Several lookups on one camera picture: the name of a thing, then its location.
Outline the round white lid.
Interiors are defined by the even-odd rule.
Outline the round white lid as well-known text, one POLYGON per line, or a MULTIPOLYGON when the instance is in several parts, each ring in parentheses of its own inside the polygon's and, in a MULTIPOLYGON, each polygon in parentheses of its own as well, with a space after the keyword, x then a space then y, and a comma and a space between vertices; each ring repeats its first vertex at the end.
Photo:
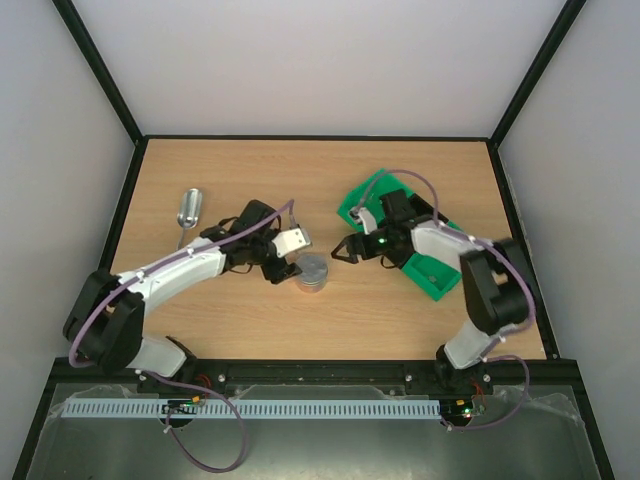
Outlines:
POLYGON ((328 263, 322 255, 303 254, 298 257, 296 264, 304 274, 326 275, 328 277, 328 263))

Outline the silver metal scoop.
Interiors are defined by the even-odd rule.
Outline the silver metal scoop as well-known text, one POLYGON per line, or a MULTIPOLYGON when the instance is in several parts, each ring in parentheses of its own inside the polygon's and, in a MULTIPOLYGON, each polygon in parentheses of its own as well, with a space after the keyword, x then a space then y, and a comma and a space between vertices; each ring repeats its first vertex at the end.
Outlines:
POLYGON ((182 248, 186 232, 198 224, 202 200, 203 193, 197 188, 191 188, 183 194, 176 216, 177 223, 181 229, 181 234, 176 246, 177 250, 182 248))

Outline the clear plastic cup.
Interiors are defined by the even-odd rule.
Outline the clear plastic cup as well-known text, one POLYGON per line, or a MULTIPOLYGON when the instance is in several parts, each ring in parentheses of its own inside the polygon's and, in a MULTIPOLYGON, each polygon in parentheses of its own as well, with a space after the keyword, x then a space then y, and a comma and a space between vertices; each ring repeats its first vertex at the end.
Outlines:
POLYGON ((295 277, 295 284, 303 293, 315 294, 323 290, 327 283, 326 275, 300 274, 295 277))

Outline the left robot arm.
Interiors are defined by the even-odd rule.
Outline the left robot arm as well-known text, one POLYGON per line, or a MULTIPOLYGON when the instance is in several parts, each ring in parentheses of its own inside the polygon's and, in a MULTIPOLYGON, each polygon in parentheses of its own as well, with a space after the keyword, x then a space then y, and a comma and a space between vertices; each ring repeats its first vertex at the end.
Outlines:
POLYGON ((240 266, 259 267, 273 285, 299 275, 300 267, 287 258, 312 241, 295 220, 283 228, 282 216, 292 212, 291 202, 275 210, 252 200, 240 215, 203 230, 146 266, 119 274, 105 268, 91 273, 63 327, 70 366, 95 366, 105 374, 133 369, 174 377, 190 354, 175 339, 145 335, 146 318, 192 286, 240 266))

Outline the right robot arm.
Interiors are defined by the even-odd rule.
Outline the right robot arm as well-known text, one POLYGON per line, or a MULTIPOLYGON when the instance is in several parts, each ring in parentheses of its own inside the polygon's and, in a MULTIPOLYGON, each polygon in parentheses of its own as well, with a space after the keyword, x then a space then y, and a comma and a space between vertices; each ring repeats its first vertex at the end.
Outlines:
POLYGON ((403 188, 380 195, 374 208, 348 200, 339 213, 356 231, 334 248, 334 259, 350 264, 379 259, 434 299, 462 285, 466 318, 438 348, 434 361, 441 389, 460 390, 499 343, 535 322, 536 289, 514 240, 467 234, 403 188))

